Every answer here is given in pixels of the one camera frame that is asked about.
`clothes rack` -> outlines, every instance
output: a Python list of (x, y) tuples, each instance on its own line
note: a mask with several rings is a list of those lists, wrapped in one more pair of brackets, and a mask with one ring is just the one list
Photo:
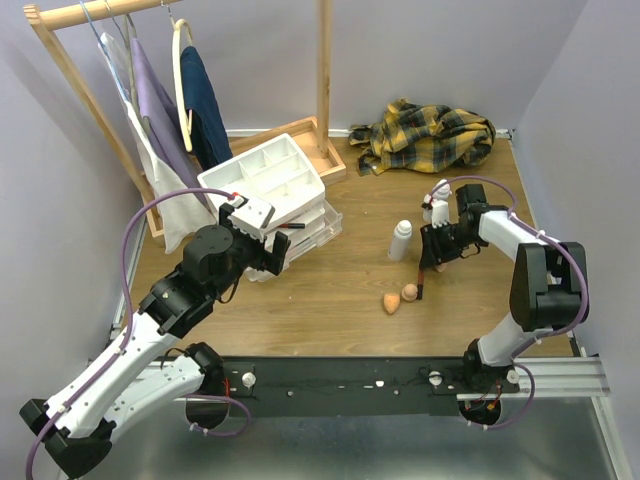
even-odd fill
[[(110, 16), (125, 15), (148, 8), (175, 3), (180, 0), (94, 0), (85, 3), (92, 20), (103, 20)], [(289, 133), (309, 156), (325, 184), (335, 183), (345, 178), (346, 168), (342, 159), (329, 140), (329, 86), (331, 64), (331, 12), (332, 0), (318, 1), (318, 65), (317, 65), (317, 119), (307, 117), (283, 125), (252, 137), (231, 142), (235, 155), (282, 133)], [(56, 30), (87, 23), (87, 17), (79, 4), (41, 11), (37, 5), (25, 5), (24, 14), (34, 32), (53, 58), (56, 65), (71, 85), (71, 88), (89, 110), (96, 123), (113, 148), (120, 163), (139, 190), (145, 204), (153, 200), (154, 194), (149, 182), (129, 154), (124, 142), (107, 118), (95, 95), (69, 57), (55, 34)], [(163, 243), (162, 219), (157, 210), (147, 213), (151, 235), (158, 243)]]

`yellow plaid shirt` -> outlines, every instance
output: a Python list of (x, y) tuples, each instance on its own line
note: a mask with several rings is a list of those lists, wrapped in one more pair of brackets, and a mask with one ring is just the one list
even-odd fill
[(362, 145), (361, 175), (389, 168), (435, 173), (452, 164), (480, 165), (491, 152), (496, 130), (489, 120), (445, 105), (420, 106), (401, 98), (382, 122), (353, 125), (349, 141)]

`wooden floor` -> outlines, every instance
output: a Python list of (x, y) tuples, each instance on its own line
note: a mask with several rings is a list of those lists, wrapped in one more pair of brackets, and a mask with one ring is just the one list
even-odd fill
[[(458, 260), (444, 273), (428, 272), (424, 299), (402, 303), (390, 316), (385, 292), (415, 283), (421, 242), (420, 204), (438, 175), (387, 171), (358, 176), (359, 149), (333, 139), (347, 165), (347, 179), (327, 187), (327, 199), (344, 214), (343, 232), (265, 283), (243, 279), (234, 300), (216, 305), (213, 315), (181, 343), (205, 341), (221, 355), (461, 355), (508, 311), (512, 262), (495, 247)], [(499, 180), (517, 195), (518, 215), (531, 221), (507, 140), (498, 140), (478, 168), (452, 168), (447, 177), (478, 174)], [(498, 188), (486, 187), (489, 201), (508, 205)], [(452, 219), (455, 201), (452, 203)], [(408, 219), (414, 236), (402, 262), (387, 258), (393, 228)], [(151, 285), (181, 260), (181, 250), (165, 255), (147, 235), (133, 284), (139, 302)], [(545, 340), (527, 355), (570, 355), (565, 336)]]

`wooden hanger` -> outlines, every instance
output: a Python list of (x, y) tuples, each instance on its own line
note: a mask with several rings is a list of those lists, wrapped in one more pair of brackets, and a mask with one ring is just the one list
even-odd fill
[(173, 59), (173, 83), (176, 87), (176, 106), (178, 107), (178, 118), (180, 119), (180, 130), (182, 139), (184, 140), (184, 148), (187, 152), (193, 150), (191, 145), (191, 127), (193, 123), (193, 111), (187, 111), (184, 106), (184, 92), (182, 91), (182, 71), (180, 69), (180, 39), (182, 37), (182, 27), (186, 27), (187, 42), (193, 45), (193, 34), (191, 27), (183, 18), (173, 24), (173, 44), (171, 48), (171, 57)]

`white wall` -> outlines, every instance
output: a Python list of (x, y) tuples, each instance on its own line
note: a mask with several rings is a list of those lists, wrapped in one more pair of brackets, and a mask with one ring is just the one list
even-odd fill
[[(18, 410), (65, 386), (104, 347), (120, 238), (140, 200), (28, 26), (22, 2), (12, 3), (0, 29), (0, 476), (18, 479), (34, 438)], [(61, 37), (100, 83), (88, 29)], [(115, 89), (102, 85), (99, 97), (117, 118)], [(57, 478), (43, 452), (36, 478)]]
[(540, 226), (586, 248), (591, 313), (578, 339), (602, 356), (640, 478), (638, 18), (637, 0), (589, 1), (514, 144)]
[[(475, 110), (512, 128), (586, 0), (334, 0), (332, 128), (371, 123), (409, 96)], [(269, 128), (316, 111), (315, 1), (185, 0), (227, 128)], [(165, 85), (166, 9), (133, 15)]]

